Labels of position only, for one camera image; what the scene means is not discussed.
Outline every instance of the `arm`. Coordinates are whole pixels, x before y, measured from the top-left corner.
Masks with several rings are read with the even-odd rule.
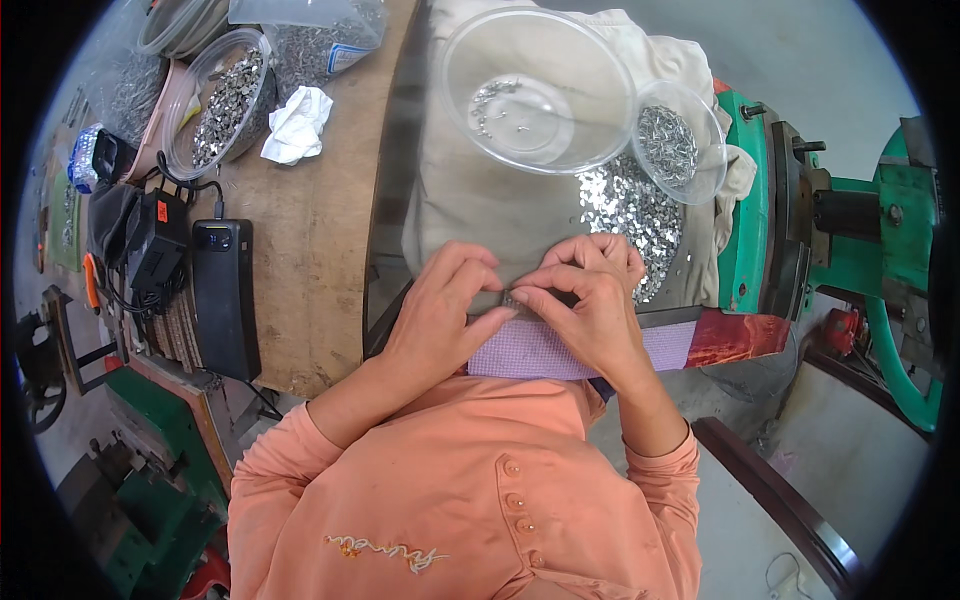
[[[502,290],[490,251],[448,243],[423,267],[383,353],[259,436],[234,469],[228,544],[235,598],[262,586],[277,541],[307,485],[367,431],[443,381],[516,312],[467,326],[481,289]]]
[[[639,252],[622,235],[581,235],[551,249],[539,269],[515,282],[513,295],[616,390],[627,476],[646,497],[678,596],[695,598],[701,566],[696,545],[699,454],[643,347],[632,293],[644,273]],[[573,292],[580,301],[568,308],[549,288]]]

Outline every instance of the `orange long-sleeve shirt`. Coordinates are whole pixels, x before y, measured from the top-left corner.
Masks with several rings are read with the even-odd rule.
[[[297,407],[237,463],[230,597],[692,600],[693,436],[627,449],[624,479],[596,410],[577,383],[454,377],[342,450]]]

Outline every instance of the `hand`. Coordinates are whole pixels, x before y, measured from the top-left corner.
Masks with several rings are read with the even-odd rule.
[[[380,355],[414,397],[456,372],[516,315],[497,306],[467,326],[467,309],[477,292],[503,290],[493,272],[498,264],[486,248],[453,241],[427,260]]]
[[[578,235],[554,246],[536,271],[518,279],[513,297],[540,315],[580,362],[619,391],[618,385],[629,381],[638,367],[650,365],[633,301],[645,273],[640,253],[626,237]],[[573,292],[580,301],[570,309],[547,288]]]

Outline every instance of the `white cloth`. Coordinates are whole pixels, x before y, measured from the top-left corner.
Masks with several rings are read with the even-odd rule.
[[[260,156],[280,164],[295,165],[324,148],[320,134],[330,116],[333,100],[318,87],[301,85],[286,106],[270,113],[270,135]]]
[[[431,64],[435,64],[445,40],[461,23],[480,12],[516,6],[535,5],[526,0],[435,0],[430,17]],[[684,84],[714,108],[724,131],[730,128],[732,120],[717,106],[707,56],[699,44],[648,36],[621,10],[566,14],[610,44],[630,70],[637,89],[654,79]],[[749,193],[756,172],[750,157],[738,151],[731,148],[730,159],[737,165],[739,175],[732,179],[728,175],[716,203],[682,206],[684,234],[677,260],[683,262],[683,267],[671,268],[670,276],[646,308],[717,305],[716,256],[722,250],[717,242],[726,245],[733,203]],[[588,226],[579,220],[579,191],[580,183],[575,177],[526,173],[482,154],[450,121],[442,106],[439,82],[432,78],[426,94],[418,179],[403,230],[404,257],[411,272],[418,275],[426,258],[449,239],[482,244],[500,259],[497,274],[509,285],[536,269],[551,246],[588,232]],[[726,217],[719,218],[718,213],[729,213],[729,222]],[[726,228],[726,232],[717,228]],[[497,301],[497,295],[481,293],[469,313],[481,313]]]

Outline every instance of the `beige cloth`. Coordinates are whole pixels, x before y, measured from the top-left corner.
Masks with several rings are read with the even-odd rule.
[[[535,5],[523,0],[435,1],[430,16],[430,64],[436,64],[435,58],[457,26],[480,12],[507,6]],[[637,89],[654,79],[677,81],[713,106],[724,131],[730,128],[730,116],[717,106],[707,56],[699,44],[648,36],[622,10],[566,14],[610,44],[630,70]],[[580,223],[583,209],[576,177],[526,173],[483,154],[446,114],[437,78],[428,83],[425,115],[420,169],[402,239],[403,255],[414,276],[444,242],[458,239],[491,249],[501,262],[497,274],[509,285],[535,270],[557,242],[589,232],[588,225]],[[756,173],[756,164],[745,152],[734,147],[729,152],[731,170],[716,203],[681,207],[684,232],[677,257],[660,291],[641,310],[717,305],[716,257],[730,237],[733,204],[749,193]],[[481,293],[469,312],[482,313],[498,301],[497,294]]]

